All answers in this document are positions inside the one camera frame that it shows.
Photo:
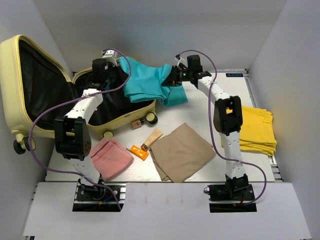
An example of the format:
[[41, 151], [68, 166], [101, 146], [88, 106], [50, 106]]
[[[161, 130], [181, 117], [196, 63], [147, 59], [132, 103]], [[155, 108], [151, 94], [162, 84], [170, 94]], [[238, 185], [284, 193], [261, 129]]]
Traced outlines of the beige garment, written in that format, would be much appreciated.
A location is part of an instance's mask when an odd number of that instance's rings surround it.
[[173, 183], [184, 182], [216, 156], [213, 146], [186, 123], [153, 143], [149, 152], [160, 179]]

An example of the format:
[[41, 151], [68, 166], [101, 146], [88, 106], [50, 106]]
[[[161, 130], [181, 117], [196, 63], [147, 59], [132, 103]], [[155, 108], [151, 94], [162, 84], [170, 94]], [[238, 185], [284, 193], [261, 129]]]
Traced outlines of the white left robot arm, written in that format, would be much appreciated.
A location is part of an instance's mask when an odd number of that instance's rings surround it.
[[89, 153], [92, 142], [88, 123], [98, 106], [103, 102], [101, 91], [106, 88], [107, 60], [98, 58], [92, 62], [93, 82], [79, 100], [63, 117], [54, 121], [55, 149], [81, 174], [79, 182], [89, 186], [88, 193], [99, 200], [105, 196], [106, 187], [100, 184], [100, 173], [95, 169]]

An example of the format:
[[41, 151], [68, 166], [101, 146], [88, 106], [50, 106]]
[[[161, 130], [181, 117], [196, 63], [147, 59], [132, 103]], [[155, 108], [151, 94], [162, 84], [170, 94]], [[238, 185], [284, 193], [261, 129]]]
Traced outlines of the yellow garment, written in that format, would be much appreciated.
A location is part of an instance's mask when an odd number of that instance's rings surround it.
[[239, 136], [240, 150], [274, 155], [277, 141], [274, 135], [272, 113], [266, 109], [243, 105], [242, 119]]

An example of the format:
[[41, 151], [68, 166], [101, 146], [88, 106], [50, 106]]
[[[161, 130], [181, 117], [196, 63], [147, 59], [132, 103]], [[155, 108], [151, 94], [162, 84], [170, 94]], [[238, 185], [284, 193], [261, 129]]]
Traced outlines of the teal garment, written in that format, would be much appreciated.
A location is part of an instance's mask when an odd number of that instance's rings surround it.
[[166, 107], [173, 107], [188, 102], [184, 87], [162, 86], [169, 76], [172, 66], [151, 67], [139, 63], [131, 57], [120, 57], [118, 63], [128, 75], [129, 80], [123, 87], [124, 96], [131, 103], [158, 100]]

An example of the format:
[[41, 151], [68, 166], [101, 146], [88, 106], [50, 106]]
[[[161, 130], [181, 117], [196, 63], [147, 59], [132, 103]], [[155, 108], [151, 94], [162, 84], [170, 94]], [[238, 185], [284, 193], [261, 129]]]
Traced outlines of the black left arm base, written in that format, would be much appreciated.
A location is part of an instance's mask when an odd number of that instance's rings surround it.
[[106, 189], [97, 186], [78, 185], [72, 211], [91, 213], [118, 213], [125, 202], [125, 184], [111, 184]]

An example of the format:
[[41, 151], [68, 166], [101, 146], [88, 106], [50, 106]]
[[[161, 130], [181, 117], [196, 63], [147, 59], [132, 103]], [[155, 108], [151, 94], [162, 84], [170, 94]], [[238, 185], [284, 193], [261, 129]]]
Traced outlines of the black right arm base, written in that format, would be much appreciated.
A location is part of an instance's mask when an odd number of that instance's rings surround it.
[[247, 204], [255, 199], [253, 186], [234, 193], [225, 184], [207, 185], [203, 192], [209, 196], [210, 213], [253, 213], [257, 212], [256, 203]]

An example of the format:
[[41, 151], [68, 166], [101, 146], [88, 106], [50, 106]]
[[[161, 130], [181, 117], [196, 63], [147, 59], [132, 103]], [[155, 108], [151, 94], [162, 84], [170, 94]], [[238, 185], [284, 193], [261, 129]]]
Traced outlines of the pink towel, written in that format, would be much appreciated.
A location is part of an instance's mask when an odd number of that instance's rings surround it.
[[134, 161], [134, 157], [114, 137], [100, 140], [89, 156], [104, 181], [114, 179]]

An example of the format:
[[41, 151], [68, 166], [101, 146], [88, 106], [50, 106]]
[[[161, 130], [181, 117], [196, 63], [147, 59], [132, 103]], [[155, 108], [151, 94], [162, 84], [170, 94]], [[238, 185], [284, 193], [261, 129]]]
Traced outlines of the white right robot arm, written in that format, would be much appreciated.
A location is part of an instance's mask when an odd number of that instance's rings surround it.
[[243, 200], [248, 190], [249, 180], [242, 162], [240, 149], [240, 130], [243, 124], [241, 99], [231, 96], [215, 83], [217, 74], [212, 77], [208, 71], [203, 71], [199, 55], [190, 55], [184, 60], [176, 55], [177, 72], [176, 83], [189, 81], [209, 98], [209, 107], [214, 106], [213, 124], [220, 134], [224, 157], [227, 158], [225, 169], [225, 184], [207, 188], [207, 192], [214, 196], [213, 200]]

